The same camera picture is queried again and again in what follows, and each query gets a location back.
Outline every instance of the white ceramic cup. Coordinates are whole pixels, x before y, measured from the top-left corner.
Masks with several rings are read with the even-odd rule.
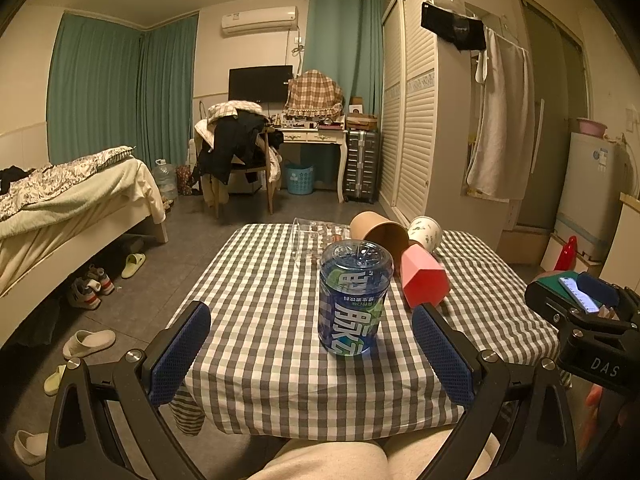
[[[433,253],[442,241],[442,229],[440,225],[428,216],[414,218],[407,229],[409,240],[413,240],[424,247],[427,252]]]

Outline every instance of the television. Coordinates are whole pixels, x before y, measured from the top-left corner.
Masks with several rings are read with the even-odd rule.
[[[229,70],[229,100],[284,103],[293,65],[251,66]]]

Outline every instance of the person's leg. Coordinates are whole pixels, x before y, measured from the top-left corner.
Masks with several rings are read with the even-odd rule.
[[[392,480],[415,480],[442,447],[453,426],[441,426],[426,430],[394,435],[386,441],[384,449]],[[477,478],[487,472],[500,444],[491,435],[468,476]]]
[[[375,442],[289,440],[247,480],[389,480],[385,452]]]

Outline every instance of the red block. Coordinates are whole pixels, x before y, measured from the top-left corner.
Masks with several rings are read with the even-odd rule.
[[[402,253],[402,291],[411,308],[439,304],[449,293],[449,279],[442,266],[422,246],[414,244]]]

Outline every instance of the human hand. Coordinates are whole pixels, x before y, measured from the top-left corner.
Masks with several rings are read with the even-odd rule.
[[[598,429],[598,409],[600,407],[600,401],[602,400],[602,391],[602,386],[594,384],[586,399],[584,399],[584,405],[587,408],[587,419],[584,422],[584,429],[582,430],[582,437],[579,443],[581,450],[586,449]],[[622,406],[618,413],[619,426],[622,426],[625,423],[627,414],[628,404]]]

